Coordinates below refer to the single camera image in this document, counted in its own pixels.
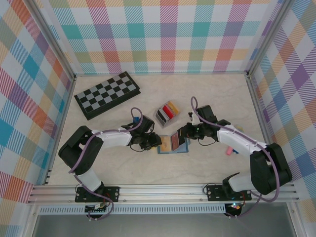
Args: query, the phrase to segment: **pink object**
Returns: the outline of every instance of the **pink object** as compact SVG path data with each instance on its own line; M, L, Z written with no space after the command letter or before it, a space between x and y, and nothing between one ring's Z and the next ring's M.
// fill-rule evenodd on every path
M232 147L228 147L227 151L226 151L226 154L230 156L232 153L233 153L233 148Z

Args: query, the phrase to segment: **black mounting plate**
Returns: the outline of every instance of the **black mounting plate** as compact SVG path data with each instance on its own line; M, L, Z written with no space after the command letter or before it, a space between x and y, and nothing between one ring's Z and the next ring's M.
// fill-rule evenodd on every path
M232 199L227 198L222 185L207 185L205 192L208 201L243 201L242 194L244 195L245 201L251 200L251 193L247 193L247 190L232 195Z
M108 197L113 202L119 201L119 187L104 187L105 192L102 194L105 197ZM97 197L89 193L83 187L78 187L76 190L75 202L103 202L103 198Z

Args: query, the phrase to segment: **folding chess board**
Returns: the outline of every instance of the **folding chess board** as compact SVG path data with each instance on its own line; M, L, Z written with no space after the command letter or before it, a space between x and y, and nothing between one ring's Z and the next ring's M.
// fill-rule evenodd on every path
M75 95L84 116L90 120L140 94L139 86L127 72Z

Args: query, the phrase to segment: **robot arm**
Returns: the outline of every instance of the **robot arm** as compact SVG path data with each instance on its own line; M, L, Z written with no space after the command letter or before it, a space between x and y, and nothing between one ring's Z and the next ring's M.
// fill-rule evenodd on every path
M191 139L203 139L205 136L212 137L215 141L224 143L240 154L250 157L250 174L233 174L223 180L223 190L229 198L233 193L243 190L256 189L263 195L267 195L277 188L276 176L271 164L267 162L267 155L258 147L263 147L271 156L276 165L280 186L292 180L292 174L285 159L282 148L272 143L270 145L257 142L250 142L250 137L238 131L226 120L218 121L209 105L196 109L199 116L204 120L221 125L217 127L200 121L198 116L192 112L189 116L192 123L180 128L180 134Z
M82 153L82 147L87 146L74 173L88 189L102 194L104 185L92 169L101 148L139 144L141 149L149 150L151 147L161 145L160 137L153 132L154 122L150 118L143 116L141 125L133 131L128 131L136 125L136 123L130 123L122 126L118 131L101 132L88 145L86 145L88 139L99 131L81 126L59 150L58 155L66 165L73 168Z

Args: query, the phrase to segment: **plaid backdrop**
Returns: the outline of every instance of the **plaid backdrop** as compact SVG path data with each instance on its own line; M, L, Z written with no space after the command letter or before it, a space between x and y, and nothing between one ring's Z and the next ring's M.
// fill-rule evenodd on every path
M296 0L253 82L316 236L316 0Z
M244 71L282 0L37 2L74 71L95 74Z
M46 174L70 79L22 0L0 0L0 237Z

